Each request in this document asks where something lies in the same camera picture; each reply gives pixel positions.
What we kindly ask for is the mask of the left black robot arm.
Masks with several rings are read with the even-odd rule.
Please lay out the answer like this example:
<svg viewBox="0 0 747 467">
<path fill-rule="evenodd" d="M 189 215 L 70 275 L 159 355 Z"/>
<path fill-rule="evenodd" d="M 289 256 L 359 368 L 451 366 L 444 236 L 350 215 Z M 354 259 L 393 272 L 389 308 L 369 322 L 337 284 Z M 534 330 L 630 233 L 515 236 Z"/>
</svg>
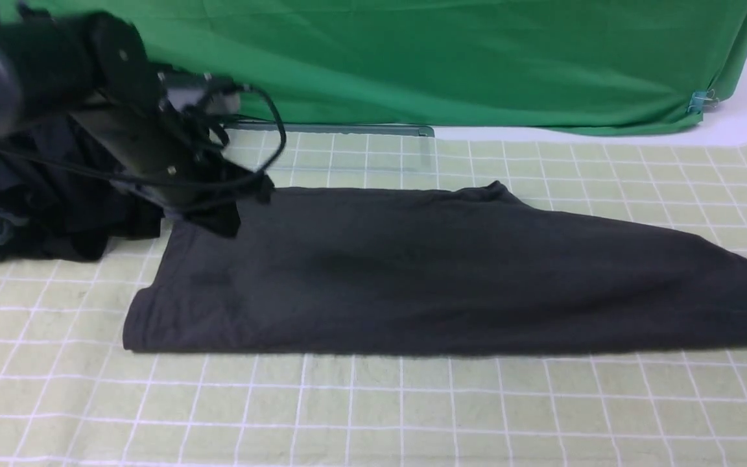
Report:
<svg viewBox="0 0 747 467">
<path fill-rule="evenodd" d="M 152 62 L 136 27 L 109 12 L 53 17 L 26 3 L 18 12 L 17 23 L 0 21 L 1 154 L 105 180 L 221 237 L 237 234 L 240 199 L 270 201 L 267 169 L 287 145 L 287 131 L 267 92 Z M 243 93 L 264 100 L 279 132 L 278 147 L 254 171 L 223 154 L 230 139 L 220 120 L 236 115 Z M 54 162 L 6 141 L 60 115 L 74 119 L 120 169 Z"/>
</svg>

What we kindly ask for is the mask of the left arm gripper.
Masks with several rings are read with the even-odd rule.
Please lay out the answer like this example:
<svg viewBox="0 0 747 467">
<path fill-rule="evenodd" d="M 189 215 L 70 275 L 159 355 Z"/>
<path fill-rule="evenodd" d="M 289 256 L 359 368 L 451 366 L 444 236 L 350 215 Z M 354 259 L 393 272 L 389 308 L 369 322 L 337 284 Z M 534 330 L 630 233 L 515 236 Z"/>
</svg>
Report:
<svg viewBox="0 0 747 467">
<path fill-rule="evenodd" d="M 80 98 L 71 115 L 121 164 L 117 178 L 183 221 L 219 237 L 236 237 L 239 204 L 267 204 L 275 184 L 222 155 L 217 124 L 244 86 L 231 78 L 180 71 L 100 71 L 71 75 Z"/>
</svg>

